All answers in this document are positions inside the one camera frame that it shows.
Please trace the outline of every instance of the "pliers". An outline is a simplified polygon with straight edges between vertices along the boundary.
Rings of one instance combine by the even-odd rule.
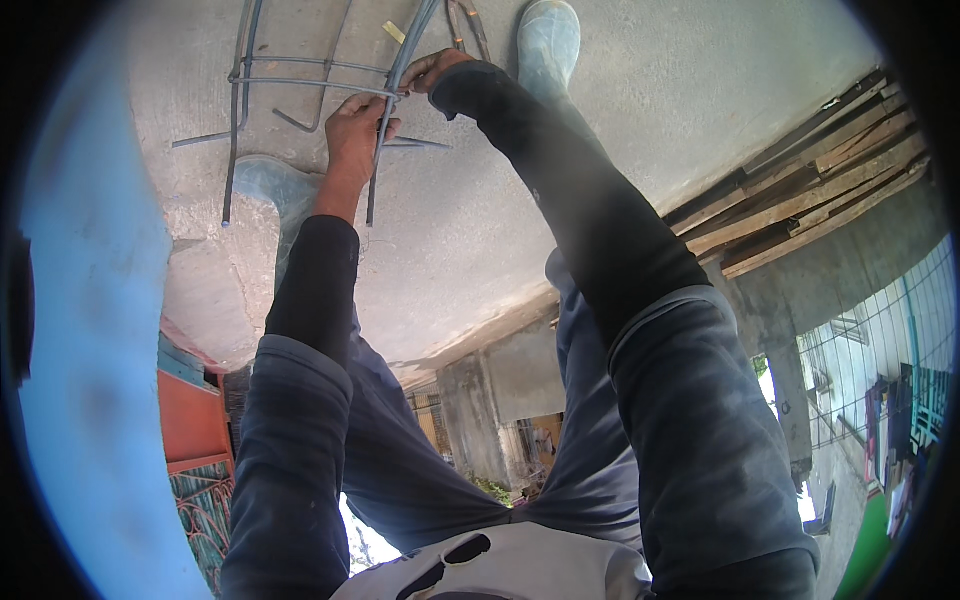
[[[460,34],[460,23],[457,21],[457,5],[467,14],[470,28],[477,37],[477,44],[480,46],[480,57],[486,62],[492,62],[490,58],[490,49],[487,47],[487,34],[483,31],[483,23],[480,22],[480,15],[473,6],[472,0],[446,0],[446,13],[450,17],[450,29],[453,30],[453,45],[460,52],[466,52],[464,37]]]

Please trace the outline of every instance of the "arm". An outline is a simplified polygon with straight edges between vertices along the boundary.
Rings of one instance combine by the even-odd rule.
[[[786,444],[722,295],[643,196],[500,69],[444,51],[404,78],[477,121],[514,164],[611,351],[643,485],[654,591],[803,597],[803,533]]]
[[[359,251],[352,223],[383,109],[382,100],[353,96],[326,124],[324,186],[256,354],[221,573],[226,598],[328,598],[348,577],[339,501]],[[398,126],[391,119],[389,138]]]

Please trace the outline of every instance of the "yellow tag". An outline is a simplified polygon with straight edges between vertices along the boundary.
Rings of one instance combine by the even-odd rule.
[[[403,32],[397,28],[396,25],[394,25],[393,21],[387,21],[386,23],[384,23],[383,29],[385,32],[393,36],[393,38],[401,44],[403,43],[403,40],[407,38],[407,36],[405,36]]]

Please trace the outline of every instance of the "stack of lumber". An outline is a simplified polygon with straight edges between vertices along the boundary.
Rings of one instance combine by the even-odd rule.
[[[876,71],[664,221],[701,264],[748,273],[924,176],[930,158],[900,87]]]

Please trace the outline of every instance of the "hand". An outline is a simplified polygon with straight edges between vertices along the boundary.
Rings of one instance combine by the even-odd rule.
[[[476,60],[469,54],[447,48],[437,54],[431,54],[411,64],[403,77],[400,78],[400,87],[398,91],[410,91],[411,89],[418,94],[428,93],[433,89],[433,84],[437,82],[441,74],[458,62]]]
[[[387,101],[382,97],[356,94],[347,98],[326,120],[330,164],[317,194],[313,214],[340,217],[353,225],[360,190],[373,175],[376,126],[386,109]],[[390,119],[384,139],[394,139],[399,129],[400,120]]]
[[[359,182],[359,187],[370,180],[373,175],[377,122],[383,118],[386,108],[387,101],[380,96],[354,94],[326,120],[326,147],[330,154],[328,177]],[[399,129],[400,120],[390,119],[386,141],[394,139]]]

